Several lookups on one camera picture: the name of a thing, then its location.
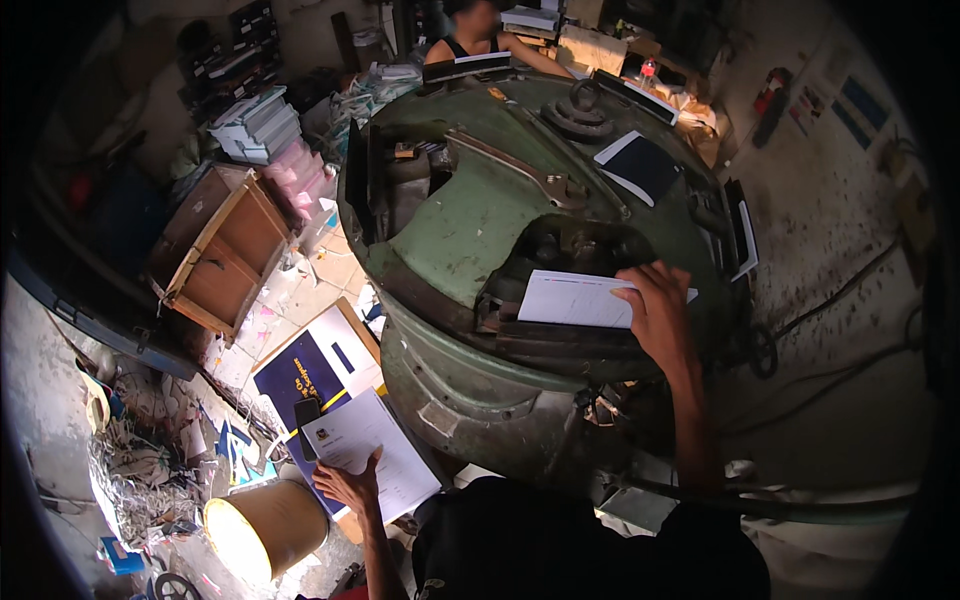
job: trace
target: printed form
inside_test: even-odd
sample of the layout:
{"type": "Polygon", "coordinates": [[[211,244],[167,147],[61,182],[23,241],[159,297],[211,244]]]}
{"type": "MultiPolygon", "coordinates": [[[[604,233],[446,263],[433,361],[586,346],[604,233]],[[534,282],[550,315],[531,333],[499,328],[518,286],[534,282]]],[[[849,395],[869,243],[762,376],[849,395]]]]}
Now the printed form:
{"type": "MultiPolygon", "coordinates": [[[[614,277],[579,275],[535,269],[520,305],[520,321],[590,325],[629,329],[633,311],[626,300],[610,290],[635,288],[630,281],[614,277]]],[[[697,297],[697,290],[686,291],[686,301],[697,297]]]]}
{"type": "Polygon", "coordinates": [[[383,446],[383,456],[376,465],[376,483],[385,523],[417,508],[441,489],[440,480],[373,388],[301,430],[324,464],[351,473],[363,472],[373,451],[383,446]]]}

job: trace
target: black tank top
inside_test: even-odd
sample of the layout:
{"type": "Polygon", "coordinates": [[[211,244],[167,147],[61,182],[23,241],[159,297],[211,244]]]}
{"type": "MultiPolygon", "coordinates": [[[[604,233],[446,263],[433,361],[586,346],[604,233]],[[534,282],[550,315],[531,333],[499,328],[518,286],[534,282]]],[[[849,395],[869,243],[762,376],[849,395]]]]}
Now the black tank top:
{"type": "MultiPolygon", "coordinates": [[[[446,45],[450,47],[450,50],[453,51],[453,57],[455,59],[463,59],[470,56],[464,47],[461,46],[453,39],[453,36],[446,36],[443,38],[446,42],[446,45]]],[[[500,52],[500,47],[496,44],[496,34],[493,34],[493,37],[490,38],[490,54],[494,52],[500,52]]]]}

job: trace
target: hand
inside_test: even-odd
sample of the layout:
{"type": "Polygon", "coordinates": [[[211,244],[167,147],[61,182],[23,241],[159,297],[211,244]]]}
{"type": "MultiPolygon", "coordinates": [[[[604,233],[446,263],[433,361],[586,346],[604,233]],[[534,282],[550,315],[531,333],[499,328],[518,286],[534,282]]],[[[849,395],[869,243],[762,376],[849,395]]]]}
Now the hand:
{"type": "Polygon", "coordinates": [[[347,505],[362,520],[373,516],[380,519],[376,464],[382,455],[383,446],[380,446],[367,459],[367,468],[359,475],[343,468],[329,467],[318,459],[313,471],[313,485],[331,500],[347,505]]]}
{"type": "Polygon", "coordinates": [[[636,286],[616,288],[611,294],[626,300],[634,309],[630,330],[650,358],[663,370],[667,381],[675,384],[685,374],[699,373],[696,348],[690,336],[686,314],[686,289],[690,273],[667,269],[662,260],[633,269],[622,269],[617,279],[636,286]]]}

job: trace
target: blue poster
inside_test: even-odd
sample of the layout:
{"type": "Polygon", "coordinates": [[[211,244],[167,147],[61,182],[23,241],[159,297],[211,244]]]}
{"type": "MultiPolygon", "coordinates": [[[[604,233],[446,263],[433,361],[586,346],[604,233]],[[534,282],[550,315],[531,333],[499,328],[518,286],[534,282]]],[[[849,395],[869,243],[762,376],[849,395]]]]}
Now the blue poster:
{"type": "MultiPolygon", "coordinates": [[[[287,431],[297,429],[294,404],[304,398],[318,397],[323,414],[340,408],[350,400],[350,394],[306,329],[253,376],[253,383],[260,394],[270,397],[287,431]]],[[[314,464],[303,457],[299,441],[291,439],[287,442],[287,449],[307,483],[312,484],[310,475],[314,464]]],[[[324,497],[312,485],[310,489],[331,515],[337,515],[344,509],[342,504],[324,497]]]]}

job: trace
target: mobile phone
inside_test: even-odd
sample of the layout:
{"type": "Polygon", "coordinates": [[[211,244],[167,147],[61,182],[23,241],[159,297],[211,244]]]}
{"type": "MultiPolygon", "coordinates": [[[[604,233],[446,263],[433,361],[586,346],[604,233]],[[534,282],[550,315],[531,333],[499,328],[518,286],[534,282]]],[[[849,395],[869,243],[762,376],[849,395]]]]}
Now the mobile phone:
{"type": "Polygon", "coordinates": [[[294,404],[294,418],[297,420],[297,429],[300,437],[300,450],[303,452],[303,458],[308,461],[317,460],[317,454],[313,451],[313,446],[303,435],[303,426],[308,422],[320,418],[320,399],[312,396],[299,400],[294,404]]]}

